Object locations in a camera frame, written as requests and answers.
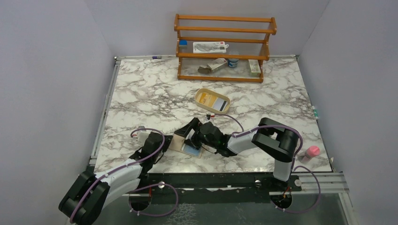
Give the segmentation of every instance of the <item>pink bottle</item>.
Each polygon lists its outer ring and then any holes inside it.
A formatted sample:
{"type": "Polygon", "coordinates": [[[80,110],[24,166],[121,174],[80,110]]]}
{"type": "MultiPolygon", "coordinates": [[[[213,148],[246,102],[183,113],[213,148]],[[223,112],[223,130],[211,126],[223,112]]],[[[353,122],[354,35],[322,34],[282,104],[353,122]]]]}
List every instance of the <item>pink bottle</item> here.
{"type": "Polygon", "coordinates": [[[308,163],[312,158],[318,156],[321,150],[317,146],[311,146],[307,151],[300,153],[297,158],[302,163],[308,163]]]}

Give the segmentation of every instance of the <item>pink bottle cap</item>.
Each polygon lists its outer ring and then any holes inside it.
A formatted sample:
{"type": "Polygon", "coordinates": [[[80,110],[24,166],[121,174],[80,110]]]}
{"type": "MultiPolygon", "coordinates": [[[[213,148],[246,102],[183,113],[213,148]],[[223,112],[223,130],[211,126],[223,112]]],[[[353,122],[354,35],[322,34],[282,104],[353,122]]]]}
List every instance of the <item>pink bottle cap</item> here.
{"type": "Polygon", "coordinates": [[[306,152],[310,157],[315,157],[321,153],[321,150],[317,146],[311,146],[306,152]]]}

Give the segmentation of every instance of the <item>yellow container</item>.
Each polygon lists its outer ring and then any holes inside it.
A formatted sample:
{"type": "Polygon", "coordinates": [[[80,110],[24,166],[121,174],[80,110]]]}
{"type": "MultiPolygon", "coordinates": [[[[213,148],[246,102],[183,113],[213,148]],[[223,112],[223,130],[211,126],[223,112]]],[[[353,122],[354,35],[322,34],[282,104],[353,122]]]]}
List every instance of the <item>yellow container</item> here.
{"type": "Polygon", "coordinates": [[[213,113],[226,114],[230,108],[231,100],[227,96],[207,88],[201,88],[196,92],[195,103],[200,108],[213,113]]]}

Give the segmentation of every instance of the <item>gray wall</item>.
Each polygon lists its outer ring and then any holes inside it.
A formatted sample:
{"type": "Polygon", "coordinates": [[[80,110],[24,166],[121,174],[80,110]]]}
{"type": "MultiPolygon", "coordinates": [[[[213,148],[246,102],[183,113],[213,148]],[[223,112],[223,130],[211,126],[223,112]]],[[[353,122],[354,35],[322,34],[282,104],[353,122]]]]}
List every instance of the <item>gray wall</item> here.
{"type": "Polygon", "coordinates": [[[85,0],[118,56],[175,54],[176,13],[275,17],[271,55],[300,54],[328,0],[85,0]]]}
{"type": "Polygon", "coordinates": [[[360,224],[397,224],[398,2],[330,0],[299,65],[360,224]]]}
{"type": "Polygon", "coordinates": [[[0,218],[64,224],[113,69],[82,0],[0,3],[0,218]]]}

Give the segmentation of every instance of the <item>marble tabletop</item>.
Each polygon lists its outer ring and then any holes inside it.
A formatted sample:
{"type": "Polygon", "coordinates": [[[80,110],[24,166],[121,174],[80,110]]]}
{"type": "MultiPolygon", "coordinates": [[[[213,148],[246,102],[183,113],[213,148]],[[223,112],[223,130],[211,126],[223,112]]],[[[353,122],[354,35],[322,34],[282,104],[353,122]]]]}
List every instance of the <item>marble tabletop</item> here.
{"type": "MultiPolygon", "coordinates": [[[[177,68],[178,58],[174,57],[121,61],[95,172],[119,165],[141,146],[130,138],[131,131],[140,125],[170,135],[193,117],[205,122],[209,112],[194,103],[194,95],[200,88],[228,96],[231,99],[228,114],[245,129],[258,125],[263,117],[295,128],[303,136],[304,150],[312,145],[321,149],[321,154],[305,166],[312,171],[331,171],[295,58],[265,61],[263,83],[177,80],[177,68]]],[[[240,131],[237,123],[228,117],[218,116],[212,122],[223,133],[240,131]]],[[[226,158],[207,151],[196,158],[168,150],[150,173],[272,172],[273,169],[274,159],[258,148],[226,158]]]]}

